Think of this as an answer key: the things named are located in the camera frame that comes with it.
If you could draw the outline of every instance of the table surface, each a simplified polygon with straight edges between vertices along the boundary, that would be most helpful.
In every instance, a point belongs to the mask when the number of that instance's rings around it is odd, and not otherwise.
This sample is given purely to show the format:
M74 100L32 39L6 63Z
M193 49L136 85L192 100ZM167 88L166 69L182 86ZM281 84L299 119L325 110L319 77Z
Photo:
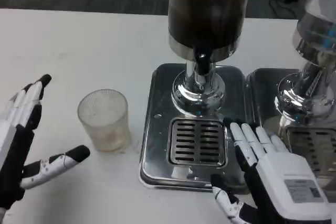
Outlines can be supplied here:
M221 64L245 75L299 68L295 26L295 20L246 19L237 52ZM169 48L166 16L2 9L0 27L0 104L42 74L53 77L27 162L79 144L91 149L83 164L27 191L5 223L229 223L210 193L148 189L138 180L152 72L185 62ZM77 118L79 101L103 88L119 90L129 103L132 143L124 153L97 152Z

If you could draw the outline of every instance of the white robotic hand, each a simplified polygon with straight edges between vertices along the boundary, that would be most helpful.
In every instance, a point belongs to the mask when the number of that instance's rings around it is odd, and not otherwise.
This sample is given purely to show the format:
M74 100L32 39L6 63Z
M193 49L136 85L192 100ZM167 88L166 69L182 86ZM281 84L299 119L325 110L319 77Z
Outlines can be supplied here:
M25 189L43 184L74 167L90 155L81 145L64 154L24 166L33 130L42 112L44 88L51 81L46 74L29 84L8 102L0 116L0 223L6 210L21 200Z
M213 194L232 223L331 223L328 201L304 157L290 153L278 136L269 137L262 127L255 134L248 124L231 123L230 130L258 207L239 201L223 177L213 175Z

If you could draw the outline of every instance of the sticker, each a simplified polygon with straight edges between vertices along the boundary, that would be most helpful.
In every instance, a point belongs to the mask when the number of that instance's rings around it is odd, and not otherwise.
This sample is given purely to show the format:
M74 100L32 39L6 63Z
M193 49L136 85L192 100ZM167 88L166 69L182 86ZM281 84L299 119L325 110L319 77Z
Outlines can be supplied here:
M323 202L317 185L311 179L285 179L285 184L295 203Z

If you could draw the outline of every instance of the dark liquid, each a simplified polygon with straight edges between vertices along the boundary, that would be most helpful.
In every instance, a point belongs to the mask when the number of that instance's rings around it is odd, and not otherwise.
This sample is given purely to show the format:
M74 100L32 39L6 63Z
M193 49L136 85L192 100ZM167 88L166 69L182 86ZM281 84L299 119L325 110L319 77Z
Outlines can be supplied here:
M173 0L169 32L190 47L228 46L240 35L244 18L242 0Z

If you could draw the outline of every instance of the clear plastic cup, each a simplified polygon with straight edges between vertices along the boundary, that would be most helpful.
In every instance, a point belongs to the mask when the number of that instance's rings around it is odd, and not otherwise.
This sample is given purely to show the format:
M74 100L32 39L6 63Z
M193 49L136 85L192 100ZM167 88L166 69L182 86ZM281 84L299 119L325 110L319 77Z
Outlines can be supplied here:
M116 90L102 89L88 94L80 101L78 118L100 151L120 151L130 140L128 104Z

